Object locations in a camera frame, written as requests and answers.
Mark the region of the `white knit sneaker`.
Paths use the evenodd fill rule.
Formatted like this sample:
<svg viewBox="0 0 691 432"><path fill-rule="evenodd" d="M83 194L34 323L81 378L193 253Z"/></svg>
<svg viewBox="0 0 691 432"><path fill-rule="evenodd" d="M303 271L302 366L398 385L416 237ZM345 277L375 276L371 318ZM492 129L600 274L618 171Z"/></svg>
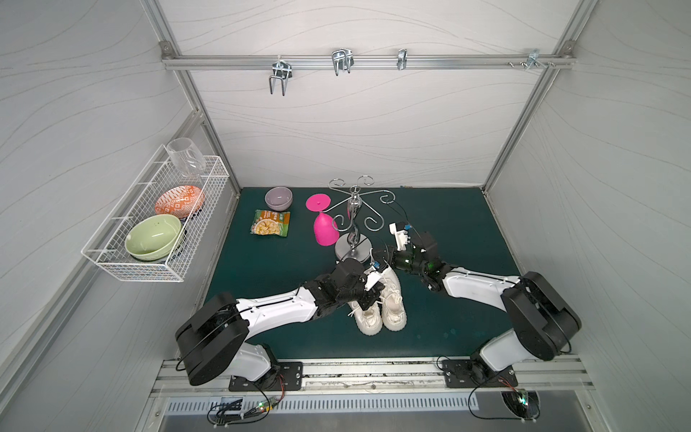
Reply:
<svg viewBox="0 0 691 432"><path fill-rule="evenodd" d="M359 302L349 302L351 308L350 316L354 317L356 327L365 334L365 336L374 336L378 334L383 328L383 318L381 317L381 310L379 305L375 302L368 309L363 309Z"/></svg>
<svg viewBox="0 0 691 432"><path fill-rule="evenodd" d="M380 282L384 286L380 293L383 325L390 331L401 331L406 327L408 321L403 303L401 282L391 267L387 267L381 272Z"/></svg>

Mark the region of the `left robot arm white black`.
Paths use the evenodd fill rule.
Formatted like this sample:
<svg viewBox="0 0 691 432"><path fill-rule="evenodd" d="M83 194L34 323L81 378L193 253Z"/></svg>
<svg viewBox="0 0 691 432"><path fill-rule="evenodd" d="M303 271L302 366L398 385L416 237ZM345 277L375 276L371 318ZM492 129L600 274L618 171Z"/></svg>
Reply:
<svg viewBox="0 0 691 432"><path fill-rule="evenodd" d="M200 386L230 369L250 382L264 379L275 360L263 346L248 340L272 329L327 317L356 302L362 309L376 303L390 267L347 258L325 275L287 293L257 299L236 299L231 293L212 298L176 331L180 359L192 386Z"/></svg>

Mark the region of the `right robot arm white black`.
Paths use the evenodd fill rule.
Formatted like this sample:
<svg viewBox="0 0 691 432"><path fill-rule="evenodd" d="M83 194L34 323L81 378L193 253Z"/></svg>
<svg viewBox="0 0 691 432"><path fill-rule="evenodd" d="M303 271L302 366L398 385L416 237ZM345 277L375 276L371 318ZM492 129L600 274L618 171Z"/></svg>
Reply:
<svg viewBox="0 0 691 432"><path fill-rule="evenodd" d="M503 311L511 329L491 339L471 355L467 367L481 383L527 359L551 361L569 354L570 341L581 330L581 318L544 276L490 275L452 266L439 256L427 232L413 234L407 223L392 223L396 250L386 261L394 270L421 278L433 292L483 303Z"/></svg>

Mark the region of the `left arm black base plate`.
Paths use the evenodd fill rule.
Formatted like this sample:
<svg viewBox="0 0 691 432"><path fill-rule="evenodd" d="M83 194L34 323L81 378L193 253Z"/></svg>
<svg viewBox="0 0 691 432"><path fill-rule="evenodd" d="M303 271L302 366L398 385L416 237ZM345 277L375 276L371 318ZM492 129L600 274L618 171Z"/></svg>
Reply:
<svg viewBox="0 0 691 432"><path fill-rule="evenodd" d="M302 362L279 362L272 365L269 371L250 382L246 378L232 376L230 392L296 392L302 389L304 364Z"/></svg>

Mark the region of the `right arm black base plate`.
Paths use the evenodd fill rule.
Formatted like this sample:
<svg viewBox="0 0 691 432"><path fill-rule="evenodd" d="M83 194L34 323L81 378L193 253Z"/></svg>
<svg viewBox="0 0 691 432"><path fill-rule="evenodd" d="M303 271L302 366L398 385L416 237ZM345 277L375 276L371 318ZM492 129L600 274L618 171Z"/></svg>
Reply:
<svg viewBox="0 0 691 432"><path fill-rule="evenodd" d="M518 378L511 366L496 372L479 360L443 358L437 362L444 384L451 389L516 388Z"/></svg>

